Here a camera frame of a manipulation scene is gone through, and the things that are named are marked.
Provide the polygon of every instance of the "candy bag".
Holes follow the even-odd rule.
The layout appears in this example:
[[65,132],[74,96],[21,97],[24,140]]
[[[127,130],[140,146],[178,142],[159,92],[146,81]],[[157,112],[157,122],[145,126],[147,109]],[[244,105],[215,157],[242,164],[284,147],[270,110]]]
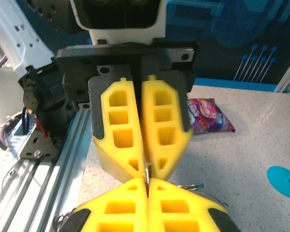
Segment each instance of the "candy bag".
[[194,133],[233,131],[235,128],[213,98],[188,99],[188,114]]

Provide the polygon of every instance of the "screw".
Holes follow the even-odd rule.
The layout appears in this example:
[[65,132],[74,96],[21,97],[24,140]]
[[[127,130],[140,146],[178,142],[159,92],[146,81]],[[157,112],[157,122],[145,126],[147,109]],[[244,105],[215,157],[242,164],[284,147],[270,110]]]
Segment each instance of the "screw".
[[39,159],[39,158],[41,158],[42,156],[43,156],[43,152],[42,152],[42,151],[40,151],[40,150],[36,150],[36,151],[34,152],[34,157],[35,157],[35,158]]
[[14,176],[15,174],[16,174],[16,170],[12,170],[12,171],[10,171],[10,176]]

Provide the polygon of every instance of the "white table surface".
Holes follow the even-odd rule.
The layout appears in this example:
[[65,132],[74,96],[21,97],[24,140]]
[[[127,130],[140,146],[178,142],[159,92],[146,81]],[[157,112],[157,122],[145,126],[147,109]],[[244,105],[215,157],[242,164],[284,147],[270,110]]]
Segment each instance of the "white table surface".
[[[290,232],[290,198],[269,184],[273,165],[290,169],[290,95],[194,86],[189,98],[215,98],[236,132],[195,135],[176,171],[176,184],[204,183],[225,201],[242,232]],[[121,183],[104,172],[91,143],[79,203]]]

